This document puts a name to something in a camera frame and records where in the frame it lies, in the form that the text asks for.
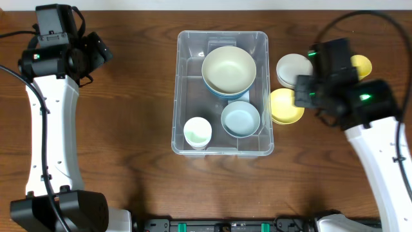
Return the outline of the white small bowl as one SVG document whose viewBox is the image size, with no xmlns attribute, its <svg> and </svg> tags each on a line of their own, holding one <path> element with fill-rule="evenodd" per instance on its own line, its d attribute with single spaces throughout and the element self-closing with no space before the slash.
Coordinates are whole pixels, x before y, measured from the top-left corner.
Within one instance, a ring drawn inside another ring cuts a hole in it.
<svg viewBox="0 0 412 232">
<path fill-rule="evenodd" d="M 313 66 L 305 56 L 290 53 L 277 62 L 276 74 L 279 83 L 285 88 L 294 89 L 298 75 L 311 75 Z"/>
</svg>

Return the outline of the yellow small bowl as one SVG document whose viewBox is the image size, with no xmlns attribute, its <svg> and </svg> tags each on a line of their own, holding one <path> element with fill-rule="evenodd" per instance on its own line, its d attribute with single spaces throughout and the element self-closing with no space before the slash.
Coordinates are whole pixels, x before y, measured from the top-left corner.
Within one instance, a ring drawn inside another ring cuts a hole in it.
<svg viewBox="0 0 412 232">
<path fill-rule="evenodd" d="M 293 124 L 304 114 L 304 108 L 295 106 L 294 91 L 288 88 L 270 94 L 272 120 L 280 125 Z"/>
</svg>

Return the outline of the yellow cup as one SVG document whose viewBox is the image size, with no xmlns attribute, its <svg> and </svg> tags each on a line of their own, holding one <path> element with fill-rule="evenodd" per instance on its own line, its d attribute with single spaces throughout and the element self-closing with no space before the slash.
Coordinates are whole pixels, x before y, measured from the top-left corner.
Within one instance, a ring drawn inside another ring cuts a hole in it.
<svg viewBox="0 0 412 232">
<path fill-rule="evenodd" d="M 360 81 L 367 77 L 372 71 L 372 63 L 366 56 L 353 55 L 351 57 L 351 63 L 356 67 Z"/>
</svg>

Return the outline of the grey small bowl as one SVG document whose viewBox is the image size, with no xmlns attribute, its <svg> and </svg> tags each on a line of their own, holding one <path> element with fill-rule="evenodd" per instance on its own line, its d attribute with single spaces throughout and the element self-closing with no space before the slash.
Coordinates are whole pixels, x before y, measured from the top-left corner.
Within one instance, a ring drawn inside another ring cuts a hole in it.
<svg viewBox="0 0 412 232">
<path fill-rule="evenodd" d="M 244 101 L 228 104 L 221 114 L 223 129 L 238 139 L 253 135 L 258 130 L 260 123 L 261 118 L 258 110 Z"/>
</svg>

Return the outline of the cream beige bowl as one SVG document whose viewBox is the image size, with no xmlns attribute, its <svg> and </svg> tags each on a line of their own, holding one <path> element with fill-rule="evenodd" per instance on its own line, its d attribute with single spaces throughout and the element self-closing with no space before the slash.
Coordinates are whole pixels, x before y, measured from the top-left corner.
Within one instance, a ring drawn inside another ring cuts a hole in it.
<svg viewBox="0 0 412 232">
<path fill-rule="evenodd" d="M 222 46 L 205 57 L 201 74 L 213 90 L 235 95 L 254 83 L 257 67 L 252 56 L 242 48 Z"/>
</svg>

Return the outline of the cream white cup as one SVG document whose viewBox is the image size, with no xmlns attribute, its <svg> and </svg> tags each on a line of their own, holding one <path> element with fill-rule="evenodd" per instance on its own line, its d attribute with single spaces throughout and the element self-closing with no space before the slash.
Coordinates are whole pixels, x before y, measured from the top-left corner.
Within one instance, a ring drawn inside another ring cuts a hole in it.
<svg viewBox="0 0 412 232">
<path fill-rule="evenodd" d="M 209 143 L 212 137 L 212 126 L 202 117 L 193 117 L 185 123 L 183 134 L 188 143 Z"/>
</svg>

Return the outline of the light blue cup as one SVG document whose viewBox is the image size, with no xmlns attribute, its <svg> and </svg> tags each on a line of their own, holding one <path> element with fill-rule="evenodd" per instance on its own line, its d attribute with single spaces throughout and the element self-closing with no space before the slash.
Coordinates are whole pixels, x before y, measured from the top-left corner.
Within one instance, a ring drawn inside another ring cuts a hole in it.
<svg viewBox="0 0 412 232">
<path fill-rule="evenodd" d="M 204 150 L 208 145 L 208 142 L 204 143 L 189 143 L 189 146 L 191 146 L 195 150 Z"/>
</svg>

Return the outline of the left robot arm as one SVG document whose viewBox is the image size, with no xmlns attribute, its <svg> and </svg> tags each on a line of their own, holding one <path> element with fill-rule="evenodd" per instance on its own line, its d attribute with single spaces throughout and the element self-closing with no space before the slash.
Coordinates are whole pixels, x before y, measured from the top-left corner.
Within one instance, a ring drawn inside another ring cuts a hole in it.
<svg viewBox="0 0 412 232">
<path fill-rule="evenodd" d="M 77 159 L 75 115 L 81 80 L 112 58 L 96 33 L 77 26 L 78 8 L 35 9 L 34 37 L 15 76 L 25 86 L 32 119 L 32 158 L 25 197 L 10 204 L 11 219 L 27 231 L 132 231 L 129 211 L 86 191 Z"/>
</svg>

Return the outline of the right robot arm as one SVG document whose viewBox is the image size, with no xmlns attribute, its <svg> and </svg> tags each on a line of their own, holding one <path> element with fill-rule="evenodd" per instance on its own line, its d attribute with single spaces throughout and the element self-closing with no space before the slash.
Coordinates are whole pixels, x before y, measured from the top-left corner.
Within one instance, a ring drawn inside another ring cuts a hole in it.
<svg viewBox="0 0 412 232">
<path fill-rule="evenodd" d="M 383 80 L 360 81 L 347 39 L 315 43 L 310 75 L 298 75 L 294 104 L 329 115 L 366 172 L 378 205 L 381 231 L 411 231 L 411 155 L 400 110 Z"/>
</svg>

